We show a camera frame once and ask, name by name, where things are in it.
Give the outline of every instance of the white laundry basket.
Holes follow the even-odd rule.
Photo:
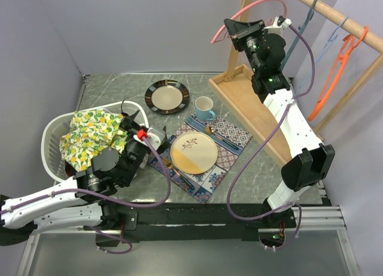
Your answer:
[[[121,102],[103,105],[101,107],[89,108],[87,110],[102,109],[106,112],[121,113]],[[129,115],[139,110],[135,121],[140,125],[149,127],[148,119],[145,111],[139,104],[132,101],[124,101],[123,111]],[[48,175],[58,182],[68,179],[65,173],[65,161],[61,159],[59,149],[60,137],[69,133],[69,124],[71,123],[74,113],[67,113],[57,116],[44,129],[41,141],[41,158],[42,164]]]

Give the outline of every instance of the plate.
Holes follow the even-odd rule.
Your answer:
[[[198,131],[181,134],[170,148],[173,164],[189,174],[204,173],[215,164],[218,149],[214,140]]]
[[[159,114],[175,114],[189,104],[190,94],[187,88],[175,80],[160,80],[153,83],[145,92],[145,103]]]

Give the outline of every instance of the placemat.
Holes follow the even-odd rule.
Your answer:
[[[194,189],[190,188],[184,182],[184,180],[180,179],[180,177],[173,170],[169,171],[171,179],[175,184],[177,184],[186,193],[192,195],[192,197],[197,199],[199,202],[203,203],[209,200],[211,195],[214,193],[214,190],[221,183],[229,169],[235,163],[235,160],[242,153],[251,139],[251,134],[241,128],[237,128],[235,125],[227,122],[225,119],[217,117],[211,122],[201,122],[197,119],[196,113],[194,112],[177,129],[177,131],[170,136],[169,142],[172,144],[176,137],[185,132],[200,131],[204,133],[205,127],[208,125],[212,127],[215,133],[234,143],[238,146],[239,149],[235,150],[217,138],[215,135],[211,135],[211,138],[215,141],[218,148],[218,158],[215,162],[215,165],[202,174],[187,174],[179,171],[181,175],[185,176],[191,182],[191,184],[194,186]],[[170,149],[164,151],[162,154],[160,154],[160,156],[171,161]],[[157,158],[152,159],[149,164],[163,174],[162,168],[158,163]]]

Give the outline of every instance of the plate with leaf design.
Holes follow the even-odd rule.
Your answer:
[[[181,134],[170,148],[173,164],[189,174],[200,174],[212,168],[218,158],[214,140],[198,131]]]

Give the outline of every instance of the blue mug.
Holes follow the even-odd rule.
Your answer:
[[[215,119],[216,115],[213,110],[211,110],[214,104],[211,98],[208,98],[207,96],[200,96],[196,99],[194,104],[196,107],[197,118],[200,121],[210,122],[211,120]]]

